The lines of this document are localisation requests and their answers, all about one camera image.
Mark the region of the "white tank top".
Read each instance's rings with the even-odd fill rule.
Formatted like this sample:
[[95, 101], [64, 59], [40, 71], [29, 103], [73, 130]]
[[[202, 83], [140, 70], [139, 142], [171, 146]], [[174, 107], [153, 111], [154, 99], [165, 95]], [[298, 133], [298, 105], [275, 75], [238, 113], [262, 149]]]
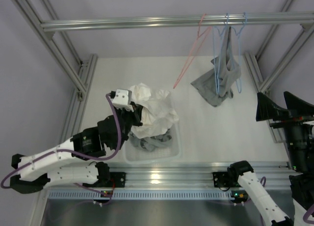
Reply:
[[165, 89], [150, 88], [140, 83], [130, 87], [131, 98], [143, 107], [142, 126], [134, 126], [131, 131], [139, 139], [164, 135], [168, 129], [179, 121], [171, 99], [171, 93]]

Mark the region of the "pink wire hanger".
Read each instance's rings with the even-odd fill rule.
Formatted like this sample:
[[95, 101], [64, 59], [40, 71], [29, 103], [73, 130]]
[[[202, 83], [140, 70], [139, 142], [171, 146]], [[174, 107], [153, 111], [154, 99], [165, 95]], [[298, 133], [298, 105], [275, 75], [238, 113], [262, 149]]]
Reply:
[[206, 29], [203, 32], [201, 32], [202, 23], [203, 23], [206, 16], [207, 16], [206, 13], [203, 14], [199, 23], [198, 23], [197, 37], [196, 37], [195, 41], [193, 42], [193, 45], [192, 45], [192, 47], [189, 51], [189, 54], [185, 60], [184, 66], [183, 66], [177, 80], [175, 81], [175, 83], [173, 85], [173, 89], [175, 89], [178, 86], [178, 84], [182, 80], [183, 76], [187, 72], [188, 68], [191, 66], [192, 62], [194, 61], [195, 57], [197, 56], [198, 52], [202, 48], [202, 46], [203, 46], [206, 38], [208, 37], [209, 33], [211, 32], [211, 29], [212, 29], [211, 26], [206, 27]]

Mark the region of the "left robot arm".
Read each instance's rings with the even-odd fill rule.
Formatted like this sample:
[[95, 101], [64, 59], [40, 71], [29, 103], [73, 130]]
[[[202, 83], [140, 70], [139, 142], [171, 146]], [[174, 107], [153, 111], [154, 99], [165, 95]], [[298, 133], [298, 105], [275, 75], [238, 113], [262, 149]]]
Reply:
[[12, 156], [14, 170], [5, 177], [9, 189], [21, 194], [41, 191], [50, 185], [75, 183], [83, 188], [110, 183], [109, 167], [128, 141], [132, 126], [141, 126], [141, 106], [131, 101], [129, 90], [106, 94], [112, 115], [65, 142], [33, 156]]

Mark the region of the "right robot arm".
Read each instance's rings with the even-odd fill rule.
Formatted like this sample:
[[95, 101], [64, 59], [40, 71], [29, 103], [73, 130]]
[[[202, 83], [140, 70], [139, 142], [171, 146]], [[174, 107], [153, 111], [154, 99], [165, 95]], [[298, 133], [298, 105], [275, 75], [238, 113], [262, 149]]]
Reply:
[[273, 199], [266, 187], [267, 179], [258, 178], [246, 161], [232, 163], [228, 179], [239, 185], [255, 205], [266, 226], [312, 226], [314, 224], [314, 106], [284, 92], [285, 107], [277, 105], [262, 92], [257, 93], [256, 121], [270, 120], [270, 127], [284, 133], [289, 162], [295, 174], [289, 188], [294, 207], [290, 217]]

